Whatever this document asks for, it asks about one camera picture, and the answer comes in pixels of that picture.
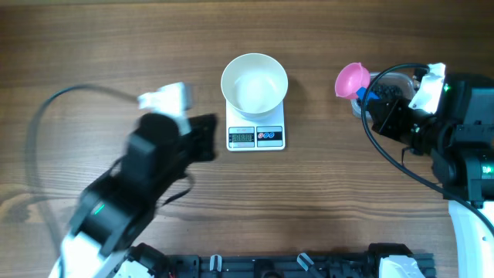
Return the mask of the pink scoop with blue handle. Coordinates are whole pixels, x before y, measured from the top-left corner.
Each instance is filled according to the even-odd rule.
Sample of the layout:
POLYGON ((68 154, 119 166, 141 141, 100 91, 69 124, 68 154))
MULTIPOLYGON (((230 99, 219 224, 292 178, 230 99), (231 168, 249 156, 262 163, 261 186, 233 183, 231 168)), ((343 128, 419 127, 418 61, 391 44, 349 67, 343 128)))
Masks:
POLYGON ((350 63, 336 79, 335 94, 348 100, 362 100, 370 82, 371 74, 361 63, 350 63))

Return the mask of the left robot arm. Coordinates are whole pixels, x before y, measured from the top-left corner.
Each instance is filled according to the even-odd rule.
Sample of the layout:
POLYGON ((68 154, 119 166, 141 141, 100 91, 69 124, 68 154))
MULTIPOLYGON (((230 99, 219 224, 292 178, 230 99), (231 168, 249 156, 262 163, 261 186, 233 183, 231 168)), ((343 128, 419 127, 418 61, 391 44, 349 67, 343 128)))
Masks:
POLYGON ((135 239, 153 221, 160 197, 191 176, 195 162, 215 158, 214 114, 187 118, 181 134, 163 114, 142 116, 125 154, 85 188, 69 221, 52 277, 168 277, 174 267, 161 252, 135 239))

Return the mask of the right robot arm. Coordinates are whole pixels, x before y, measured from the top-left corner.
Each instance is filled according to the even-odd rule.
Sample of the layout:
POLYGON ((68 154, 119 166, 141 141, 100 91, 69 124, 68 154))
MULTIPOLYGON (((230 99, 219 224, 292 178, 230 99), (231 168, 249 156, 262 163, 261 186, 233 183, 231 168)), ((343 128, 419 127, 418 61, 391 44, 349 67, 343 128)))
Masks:
POLYGON ((410 101, 371 100, 373 131, 432 159, 448 201, 460 277, 493 275, 493 80, 446 75, 435 112, 410 101))

